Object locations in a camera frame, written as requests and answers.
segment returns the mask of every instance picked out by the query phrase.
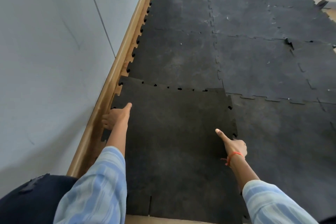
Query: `rolled-up sleeve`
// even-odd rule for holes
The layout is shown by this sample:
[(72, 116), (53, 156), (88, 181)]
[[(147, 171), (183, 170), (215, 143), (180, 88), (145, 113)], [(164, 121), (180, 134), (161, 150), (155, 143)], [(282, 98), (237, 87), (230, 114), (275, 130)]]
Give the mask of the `rolled-up sleeve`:
[(309, 213), (273, 184), (249, 181), (243, 188), (243, 197), (254, 224), (317, 224)]
[(54, 223), (124, 223), (126, 169), (121, 152), (105, 147), (58, 204)]

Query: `blue striped shirt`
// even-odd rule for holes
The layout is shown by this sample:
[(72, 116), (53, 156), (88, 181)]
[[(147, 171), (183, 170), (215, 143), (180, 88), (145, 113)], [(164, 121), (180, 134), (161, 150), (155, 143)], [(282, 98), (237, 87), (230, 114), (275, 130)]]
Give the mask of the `blue striped shirt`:
[[(89, 171), (61, 199), (54, 223), (124, 223), (126, 196), (125, 159), (117, 148), (105, 147)], [(254, 224), (317, 223), (275, 185), (249, 181), (243, 197)]]

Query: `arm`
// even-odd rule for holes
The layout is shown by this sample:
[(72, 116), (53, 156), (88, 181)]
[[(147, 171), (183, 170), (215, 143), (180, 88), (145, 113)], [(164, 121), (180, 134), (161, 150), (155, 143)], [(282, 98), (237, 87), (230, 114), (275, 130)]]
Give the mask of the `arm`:
[(244, 141), (230, 140), (219, 129), (216, 129), (216, 133), (225, 144), (229, 167), (243, 192), (252, 223), (317, 224), (312, 216), (277, 186), (259, 179), (245, 160), (247, 148)]
[(96, 162), (58, 204), (54, 223), (124, 223), (126, 215), (125, 143), (132, 104), (103, 116), (112, 130)]

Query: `person's left hand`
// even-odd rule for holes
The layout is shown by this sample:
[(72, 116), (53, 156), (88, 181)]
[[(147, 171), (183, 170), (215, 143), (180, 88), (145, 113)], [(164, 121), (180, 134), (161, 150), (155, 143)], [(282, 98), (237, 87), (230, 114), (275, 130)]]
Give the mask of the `person's left hand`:
[(123, 109), (114, 108), (109, 110), (108, 114), (103, 115), (103, 120), (101, 121), (103, 123), (103, 127), (108, 130), (112, 130), (118, 121), (128, 122), (131, 107), (132, 104), (128, 103)]

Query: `orange thread bracelet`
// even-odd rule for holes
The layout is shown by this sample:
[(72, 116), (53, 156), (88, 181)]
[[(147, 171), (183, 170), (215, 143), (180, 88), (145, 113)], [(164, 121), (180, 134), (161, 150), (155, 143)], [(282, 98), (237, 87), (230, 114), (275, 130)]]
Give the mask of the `orange thread bracelet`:
[(241, 155), (245, 159), (245, 157), (243, 156), (243, 154), (241, 154), (240, 152), (234, 151), (227, 158), (221, 158), (221, 159), (226, 160), (226, 163), (225, 163), (226, 166), (230, 166), (230, 160), (231, 160), (232, 156), (235, 155), (235, 154), (239, 154), (239, 155)]

